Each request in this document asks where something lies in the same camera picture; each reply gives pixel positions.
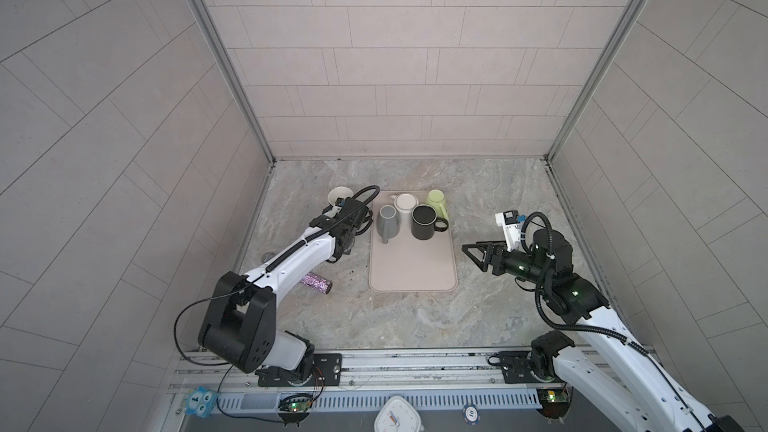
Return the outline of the right circuit board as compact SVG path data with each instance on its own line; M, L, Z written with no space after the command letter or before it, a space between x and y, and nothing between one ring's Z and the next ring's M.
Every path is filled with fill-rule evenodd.
M571 397L566 388L537 389L541 408L538 412L547 419L560 420L567 414L571 406Z

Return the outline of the grey mug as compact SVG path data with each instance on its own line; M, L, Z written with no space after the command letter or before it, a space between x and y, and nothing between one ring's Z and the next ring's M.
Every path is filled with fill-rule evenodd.
M376 228L383 244L388 244L399 234L400 214L393 205L386 204L379 209Z

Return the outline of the blue tag block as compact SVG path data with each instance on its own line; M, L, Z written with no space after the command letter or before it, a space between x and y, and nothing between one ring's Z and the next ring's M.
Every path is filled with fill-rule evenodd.
M216 409L218 393L204 387L189 392L182 403L185 415L207 418Z

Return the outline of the white kitchen timer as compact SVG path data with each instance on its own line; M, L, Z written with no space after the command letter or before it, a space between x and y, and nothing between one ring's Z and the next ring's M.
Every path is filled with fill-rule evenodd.
M423 430L419 413L401 396L388 399L374 421L375 432L421 432Z

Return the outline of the purple glitter tube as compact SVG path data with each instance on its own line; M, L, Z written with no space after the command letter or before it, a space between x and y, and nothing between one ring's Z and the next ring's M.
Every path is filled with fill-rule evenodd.
M310 287L316 291L319 291L323 294L329 294L333 287L333 283L331 280L323 278L314 273L307 273L300 280L300 282L303 285Z

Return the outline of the beige plastic tray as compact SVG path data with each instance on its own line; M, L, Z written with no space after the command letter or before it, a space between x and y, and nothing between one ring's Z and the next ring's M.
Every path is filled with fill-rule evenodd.
M411 234L411 220L400 225L399 234L383 244L376 228L379 209L392 205L391 195L410 193L426 204L426 191L384 191L373 202L375 226L372 232L369 286L379 293L450 292L458 285L452 237L449 230L436 232L427 241Z

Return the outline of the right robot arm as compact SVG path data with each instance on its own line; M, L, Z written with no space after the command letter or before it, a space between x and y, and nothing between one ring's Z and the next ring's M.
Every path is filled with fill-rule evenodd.
M462 246L483 272L530 283L550 332L531 344L533 375L571 385L622 431L738 431L679 384L632 335L608 299L574 271L573 247L542 212L498 213L501 241Z

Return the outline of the dark green mug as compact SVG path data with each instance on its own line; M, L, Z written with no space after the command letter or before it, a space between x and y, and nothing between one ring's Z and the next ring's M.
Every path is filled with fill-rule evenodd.
M346 186L337 186L328 193L327 200L331 206L336 206L339 200L345 200L353 195L354 192L350 188Z

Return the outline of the circuit board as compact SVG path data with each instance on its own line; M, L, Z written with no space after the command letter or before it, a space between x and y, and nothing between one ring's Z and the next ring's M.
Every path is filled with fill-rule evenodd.
M541 408L538 412L547 419L560 420L567 414L571 406L571 397L566 388L537 389Z
M314 396L311 394L300 393L283 398L278 405L281 413L308 413L313 404Z

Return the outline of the black mug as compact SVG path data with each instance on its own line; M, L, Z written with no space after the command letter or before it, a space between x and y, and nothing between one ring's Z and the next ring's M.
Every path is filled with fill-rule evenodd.
M430 240L436 232L448 231L449 226L449 222L439 217L431 205L420 204L412 210L411 234L417 240Z

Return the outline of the light green mug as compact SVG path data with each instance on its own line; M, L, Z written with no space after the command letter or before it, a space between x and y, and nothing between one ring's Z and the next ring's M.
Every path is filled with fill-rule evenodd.
M446 207L446 198L443 191L438 189L430 190L427 194L425 203L432 206L440 218L445 220L449 219Z

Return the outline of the round blue badge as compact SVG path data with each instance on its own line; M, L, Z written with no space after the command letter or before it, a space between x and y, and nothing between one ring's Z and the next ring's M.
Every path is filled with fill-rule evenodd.
M468 424L477 424L479 422L479 411L474 404L466 404L463 407L462 414Z

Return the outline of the left circuit board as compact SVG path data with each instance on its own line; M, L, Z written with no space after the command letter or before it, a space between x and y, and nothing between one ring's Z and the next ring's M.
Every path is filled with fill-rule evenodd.
M281 413L308 413L313 404L314 396L311 394L300 393L283 398L278 405Z

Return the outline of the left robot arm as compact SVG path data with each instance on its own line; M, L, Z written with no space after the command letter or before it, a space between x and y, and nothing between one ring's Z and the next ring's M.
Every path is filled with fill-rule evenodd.
M277 309L291 289L324 262L348 255L356 237L373 223L369 204L380 193L368 185L338 198L315 217L303 234L281 253L243 275L219 278L197 342L243 373L291 384L306 383L314 372L314 345L277 330Z

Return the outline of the aluminium mounting rail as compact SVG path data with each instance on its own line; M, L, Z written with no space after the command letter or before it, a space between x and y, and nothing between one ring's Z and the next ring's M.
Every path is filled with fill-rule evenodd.
M196 386L225 390L247 387L310 389L324 385L331 391L445 388L470 389L528 384L542 387L530 373L528 347L346 349L320 350L308 379L289 381L263 368L243 373L222 365L210 353L193 353L194 362L181 361L167 389Z

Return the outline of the white mug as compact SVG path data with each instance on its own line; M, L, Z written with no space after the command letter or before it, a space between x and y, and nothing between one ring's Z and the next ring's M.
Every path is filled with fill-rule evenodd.
M390 198L397 211L400 225L406 226L411 220L413 210L419 205L418 198L410 193L394 194Z

